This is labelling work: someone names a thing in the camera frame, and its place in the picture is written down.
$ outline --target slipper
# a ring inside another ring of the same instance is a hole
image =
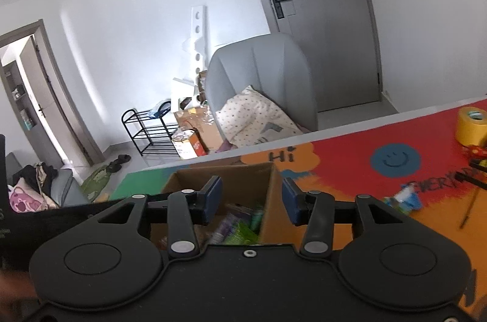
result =
[[[115,173],[118,172],[120,169],[122,169],[122,165],[117,162],[117,160],[114,160],[108,164],[106,167],[106,171],[108,173]]]
[[[132,159],[131,156],[128,154],[119,154],[118,158],[115,160],[119,164],[125,164],[126,162],[129,162]]]

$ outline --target metal screw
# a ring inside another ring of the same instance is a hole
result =
[[[304,250],[309,253],[325,253],[328,250],[328,244],[321,241],[311,241],[304,246]]]
[[[247,249],[247,250],[243,251],[243,255],[245,257],[255,257],[255,256],[257,256],[257,252],[255,250],[252,250],[252,249]]]
[[[190,241],[177,241],[171,245],[172,251],[176,253],[188,253],[194,248],[196,248],[194,243]]]

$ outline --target polka dot pillow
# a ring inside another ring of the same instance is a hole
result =
[[[279,106],[255,91],[252,86],[230,98],[216,112],[216,117],[225,137],[237,147],[258,143],[268,122],[282,128],[291,128],[296,135],[302,134]]]

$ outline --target gray sofa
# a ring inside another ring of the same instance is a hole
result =
[[[5,168],[7,171],[7,183],[13,186],[12,177],[22,169],[14,153],[5,157]],[[81,192],[78,182],[72,176],[71,169],[60,169],[58,176],[54,178],[51,185],[51,198],[60,207],[72,207],[73,205],[88,204],[89,201]]]

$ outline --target black cloth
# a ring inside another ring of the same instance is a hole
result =
[[[13,174],[13,184],[14,186],[18,183],[20,178],[24,178],[25,182],[32,187],[37,193],[39,193],[39,186],[37,185],[36,179],[36,168],[32,165],[26,165],[19,172]]]
[[[43,171],[46,173],[46,180],[42,185],[42,192],[48,197],[51,196],[51,184],[53,179],[58,176],[58,170],[54,169],[52,165],[47,165],[45,162],[41,163]],[[19,172],[15,173],[12,178],[14,186],[17,184],[20,178],[24,178],[25,182],[33,188],[37,193],[40,193],[39,186],[37,185],[37,169],[32,165],[26,165]]]

